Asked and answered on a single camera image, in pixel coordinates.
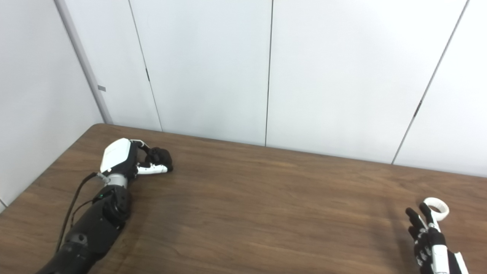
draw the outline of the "prosthetic hand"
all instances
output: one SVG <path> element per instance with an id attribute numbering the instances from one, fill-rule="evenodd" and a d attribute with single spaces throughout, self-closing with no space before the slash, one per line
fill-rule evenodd
<path id="1" fill-rule="evenodd" d="M 408 231 L 414 240 L 414 255 L 421 274 L 468 274 L 462 255 L 447 248 L 445 236 L 441 233 L 435 212 L 424 202 L 419 209 L 426 223 L 412 208 L 406 209 L 412 226 Z"/>
<path id="2" fill-rule="evenodd" d="M 138 149 L 147 156 L 137 161 Z M 100 173 L 92 173 L 78 187 L 64 220 L 61 236 L 53 258 L 37 274 L 86 274 L 103 258 L 118 238 L 130 216 L 128 182 L 137 175 L 172 171 L 169 152 L 161 148 L 149 148 L 141 140 L 119 139 L 110 144 L 103 155 Z M 62 236 L 81 187 L 89 179 L 98 176 L 105 186 L 88 202 L 92 205 Z"/>

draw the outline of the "wooden table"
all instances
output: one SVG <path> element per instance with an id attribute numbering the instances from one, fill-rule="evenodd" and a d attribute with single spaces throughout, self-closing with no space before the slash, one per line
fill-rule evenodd
<path id="1" fill-rule="evenodd" d="M 91 274 L 418 274 L 404 210 L 428 196 L 450 206 L 449 247 L 485 272 L 485 178 L 99 124 L 0 215 L 0 273 L 51 258 L 76 187 L 121 137 L 167 148 L 175 169 L 131 186 L 132 217 Z"/>

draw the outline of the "white wall panel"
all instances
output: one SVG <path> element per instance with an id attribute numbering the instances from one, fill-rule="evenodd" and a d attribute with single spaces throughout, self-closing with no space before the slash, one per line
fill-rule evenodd
<path id="1" fill-rule="evenodd" d="M 163 130 L 264 145 L 271 0 L 131 4 Z"/>
<path id="2" fill-rule="evenodd" d="M 64 0 L 116 125 L 161 130 L 127 0 Z"/>
<path id="3" fill-rule="evenodd" d="M 486 14 L 470 0 L 395 164 L 487 177 Z"/>
<path id="4" fill-rule="evenodd" d="M 102 119 L 53 1 L 0 1 L 0 37 L 0 198 L 9 205 Z"/>
<path id="5" fill-rule="evenodd" d="M 277 0 L 267 145 L 391 163 L 465 0 Z"/>

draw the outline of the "black cable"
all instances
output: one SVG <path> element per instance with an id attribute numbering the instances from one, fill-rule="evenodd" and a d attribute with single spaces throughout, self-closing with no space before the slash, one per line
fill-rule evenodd
<path id="1" fill-rule="evenodd" d="M 78 189 L 76 189 L 75 196 L 73 197 L 73 200 L 71 201 L 71 205 L 69 206 L 68 212 L 66 213 L 66 216 L 64 218 L 64 222 L 61 227 L 61 233 L 59 234 L 59 239 L 57 240 L 57 245 L 56 245 L 56 252 L 55 254 L 59 251 L 59 248 L 61 247 L 62 239 L 64 237 L 64 231 L 66 230 L 66 225 L 68 224 L 69 220 L 69 215 L 71 215 L 71 210 L 73 210 L 73 207 L 75 206 L 76 199 L 78 198 L 79 192 L 81 191 L 81 188 L 83 185 L 92 179 L 93 177 L 96 176 L 96 172 L 91 173 L 90 175 L 86 176 L 81 183 L 78 186 Z"/>
<path id="2" fill-rule="evenodd" d="M 88 200 L 88 201 L 86 201 L 86 202 L 82 203 L 80 206 L 78 206 L 78 207 L 75 209 L 75 211 L 73 211 L 73 214 L 71 215 L 71 225 L 70 225 L 70 227 L 73 227 L 73 223 L 75 222 L 75 214 L 76 214 L 76 212 L 78 212 L 78 210 L 79 210 L 80 208 L 82 208 L 83 206 L 85 206 L 86 204 L 88 204 L 88 203 L 90 203 L 90 202 L 93 202 L 93 200 L 91 199 L 91 200 Z"/>

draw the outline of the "black arm segment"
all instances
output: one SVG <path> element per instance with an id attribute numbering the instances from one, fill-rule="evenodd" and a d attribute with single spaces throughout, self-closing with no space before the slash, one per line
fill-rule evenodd
<path id="1" fill-rule="evenodd" d="M 103 258 L 130 216 L 129 192 L 105 186 L 65 236 L 64 244 L 36 274 L 86 274 Z"/>

